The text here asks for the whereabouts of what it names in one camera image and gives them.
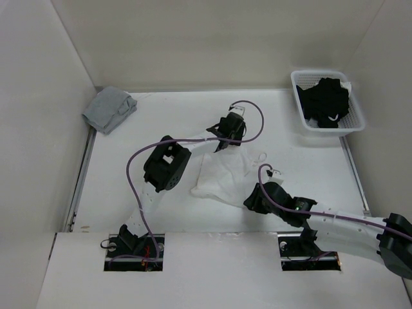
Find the white tank top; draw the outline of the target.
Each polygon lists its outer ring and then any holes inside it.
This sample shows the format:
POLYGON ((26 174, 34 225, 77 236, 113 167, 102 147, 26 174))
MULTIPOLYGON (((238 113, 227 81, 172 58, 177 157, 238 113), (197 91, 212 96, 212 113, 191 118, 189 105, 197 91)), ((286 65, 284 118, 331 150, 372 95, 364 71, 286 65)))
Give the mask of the white tank top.
POLYGON ((217 153, 205 154, 191 194, 242 208, 258 181, 258 167, 266 159, 265 152, 249 151, 244 146, 230 146, 217 153))

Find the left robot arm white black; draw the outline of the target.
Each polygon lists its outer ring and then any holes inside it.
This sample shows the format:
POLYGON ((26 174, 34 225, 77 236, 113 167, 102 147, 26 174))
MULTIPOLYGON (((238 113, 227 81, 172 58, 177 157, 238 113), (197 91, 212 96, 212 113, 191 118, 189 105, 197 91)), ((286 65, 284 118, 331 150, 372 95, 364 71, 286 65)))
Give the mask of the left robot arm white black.
POLYGON ((119 229, 122 248, 129 256, 139 256, 144 251, 144 223, 156 212, 164 194, 177 186, 189 159, 216 153, 229 145, 241 145, 245 128, 243 113, 231 111, 188 142, 175 141, 169 135, 161 139, 144 164, 144 185, 137 209, 119 229))

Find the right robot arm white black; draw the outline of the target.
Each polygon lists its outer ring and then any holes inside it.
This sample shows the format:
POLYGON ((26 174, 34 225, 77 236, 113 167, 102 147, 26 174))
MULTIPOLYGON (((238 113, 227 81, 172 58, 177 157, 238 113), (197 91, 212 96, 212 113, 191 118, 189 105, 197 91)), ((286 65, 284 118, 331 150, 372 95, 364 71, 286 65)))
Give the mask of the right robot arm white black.
POLYGON ((243 204, 250 211, 274 214, 302 228, 298 245, 305 254, 320 250, 359 256, 411 279, 411 223, 402 215, 356 216, 309 198, 292 197, 275 182, 257 183, 243 204))

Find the black tank top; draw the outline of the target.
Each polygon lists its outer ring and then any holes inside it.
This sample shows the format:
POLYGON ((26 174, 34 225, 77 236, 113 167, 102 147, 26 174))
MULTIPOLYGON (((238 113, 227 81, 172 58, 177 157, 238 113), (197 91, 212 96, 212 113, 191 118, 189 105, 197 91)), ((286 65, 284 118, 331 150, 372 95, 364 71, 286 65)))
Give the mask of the black tank top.
POLYGON ((339 79, 321 78, 313 87, 296 86, 305 120, 314 120, 326 129, 338 128, 342 117, 349 112, 349 91, 339 79))

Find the folded grey tank top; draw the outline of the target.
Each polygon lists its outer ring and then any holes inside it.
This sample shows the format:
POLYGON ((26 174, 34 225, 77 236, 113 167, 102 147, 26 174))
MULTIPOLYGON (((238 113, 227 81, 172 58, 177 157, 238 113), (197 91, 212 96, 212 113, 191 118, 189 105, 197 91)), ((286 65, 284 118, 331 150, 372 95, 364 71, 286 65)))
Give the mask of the folded grey tank top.
POLYGON ((137 101, 129 93, 108 86, 89 103, 82 117, 96 131, 109 135, 136 110, 137 101))

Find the white plastic mesh basket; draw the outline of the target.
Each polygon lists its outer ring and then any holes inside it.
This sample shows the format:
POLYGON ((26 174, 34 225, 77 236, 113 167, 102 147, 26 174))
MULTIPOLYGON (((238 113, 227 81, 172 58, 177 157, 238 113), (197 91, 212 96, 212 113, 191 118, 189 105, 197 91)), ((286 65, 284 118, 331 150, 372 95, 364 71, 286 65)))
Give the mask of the white plastic mesh basket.
POLYGON ((319 128, 316 121, 307 120, 304 117, 301 99, 297 87, 302 89, 316 86, 322 78, 339 79, 342 83, 349 82, 346 75, 333 70, 297 70, 290 74, 294 100, 301 121, 301 134, 310 138, 342 137, 353 132, 362 131, 366 126, 366 121, 361 107, 357 102, 353 90, 348 98, 348 114, 342 117, 337 123, 337 128, 319 128))

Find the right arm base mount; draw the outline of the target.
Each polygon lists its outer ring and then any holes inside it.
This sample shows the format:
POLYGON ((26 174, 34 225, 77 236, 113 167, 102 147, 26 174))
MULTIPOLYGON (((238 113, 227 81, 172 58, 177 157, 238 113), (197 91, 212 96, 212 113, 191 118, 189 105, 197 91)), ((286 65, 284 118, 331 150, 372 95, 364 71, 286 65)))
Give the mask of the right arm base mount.
POLYGON ((282 271, 341 271, 338 254, 319 249, 315 235, 310 229, 277 235, 282 271))

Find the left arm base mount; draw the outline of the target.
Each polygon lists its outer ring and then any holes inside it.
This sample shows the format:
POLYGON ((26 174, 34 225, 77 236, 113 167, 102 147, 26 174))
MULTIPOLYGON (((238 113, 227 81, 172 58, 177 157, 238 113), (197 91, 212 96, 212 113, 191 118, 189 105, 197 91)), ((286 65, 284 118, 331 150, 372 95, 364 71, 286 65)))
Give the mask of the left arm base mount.
POLYGON ((146 232, 142 237, 122 225, 118 234, 110 234, 100 242, 105 251, 105 272, 161 272, 163 270, 165 235, 146 232))

